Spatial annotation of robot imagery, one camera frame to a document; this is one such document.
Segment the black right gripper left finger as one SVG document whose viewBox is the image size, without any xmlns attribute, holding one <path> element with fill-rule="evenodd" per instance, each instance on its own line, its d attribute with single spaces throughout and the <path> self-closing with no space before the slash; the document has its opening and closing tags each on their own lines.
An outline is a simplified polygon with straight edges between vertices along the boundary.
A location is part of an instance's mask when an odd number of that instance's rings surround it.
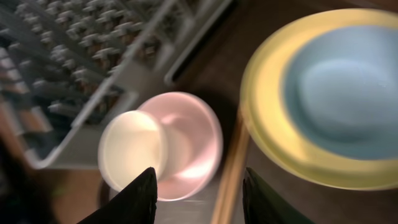
<svg viewBox="0 0 398 224">
<path fill-rule="evenodd" d="M 154 224 L 156 203 L 157 179 L 155 169 L 149 167 L 79 224 Z"/>
</svg>

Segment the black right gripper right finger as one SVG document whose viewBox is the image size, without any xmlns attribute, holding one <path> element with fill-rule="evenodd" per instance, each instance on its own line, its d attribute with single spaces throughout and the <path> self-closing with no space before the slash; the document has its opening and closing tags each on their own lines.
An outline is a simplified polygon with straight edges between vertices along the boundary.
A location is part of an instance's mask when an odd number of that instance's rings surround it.
<svg viewBox="0 0 398 224">
<path fill-rule="evenodd" d="M 313 224 L 250 167 L 243 179 L 243 210 L 245 224 Z"/>
</svg>

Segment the white small cup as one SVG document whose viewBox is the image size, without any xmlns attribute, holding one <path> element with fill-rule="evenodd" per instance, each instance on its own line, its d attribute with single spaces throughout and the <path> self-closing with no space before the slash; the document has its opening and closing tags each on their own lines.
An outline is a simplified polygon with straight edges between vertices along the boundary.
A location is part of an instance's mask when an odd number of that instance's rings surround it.
<svg viewBox="0 0 398 224">
<path fill-rule="evenodd" d="M 149 167 L 160 179 L 167 153 L 163 126 L 148 113 L 128 111 L 115 117 L 102 133 L 98 167 L 106 183 L 120 192 Z"/>
</svg>

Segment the light blue bowl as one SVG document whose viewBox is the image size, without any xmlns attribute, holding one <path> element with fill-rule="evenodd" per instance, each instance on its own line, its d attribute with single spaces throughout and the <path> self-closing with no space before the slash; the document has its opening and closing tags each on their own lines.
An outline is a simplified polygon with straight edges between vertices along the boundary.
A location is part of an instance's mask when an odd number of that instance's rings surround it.
<svg viewBox="0 0 398 224">
<path fill-rule="evenodd" d="M 284 103 L 310 142 L 359 160 L 397 158 L 397 29 L 333 29 L 284 72 Z"/>
</svg>

